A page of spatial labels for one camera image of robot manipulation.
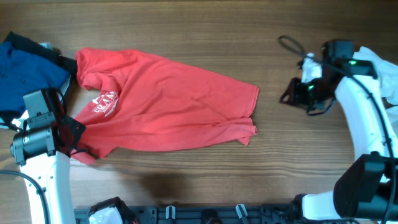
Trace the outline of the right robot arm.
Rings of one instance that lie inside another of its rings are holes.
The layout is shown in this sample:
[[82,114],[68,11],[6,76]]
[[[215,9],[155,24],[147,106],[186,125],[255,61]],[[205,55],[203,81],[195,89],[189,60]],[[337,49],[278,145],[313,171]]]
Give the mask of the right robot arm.
[[320,116],[339,103],[354,146],[354,163],[333,189],[301,194],[286,217],[300,223],[397,222],[397,119],[384,106],[397,104],[387,95],[387,76],[397,66],[353,41],[333,39],[315,58],[295,39],[282,35],[279,44],[300,57],[301,77],[291,79],[280,98],[285,105]]

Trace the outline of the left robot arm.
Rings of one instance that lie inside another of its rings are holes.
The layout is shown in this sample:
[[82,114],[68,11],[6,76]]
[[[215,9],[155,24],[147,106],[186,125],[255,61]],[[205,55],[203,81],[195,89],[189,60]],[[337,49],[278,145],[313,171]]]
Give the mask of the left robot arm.
[[70,158],[86,127],[67,115],[59,90],[33,91],[23,100],[28,117],[10,151],[25,180],[32,223],[74,223]]

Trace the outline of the red FRAM t-shirt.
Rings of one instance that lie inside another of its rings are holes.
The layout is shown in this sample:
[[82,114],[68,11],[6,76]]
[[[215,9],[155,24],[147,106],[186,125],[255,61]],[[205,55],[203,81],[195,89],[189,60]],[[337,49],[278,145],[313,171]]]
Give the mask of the red FRAM t-shirt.
[[76,116],[86,126],[73,158],[90,165],[121,147],[167,152],[257,134],[257,86],[136,49],[80,49],[77,81],[98,90]]

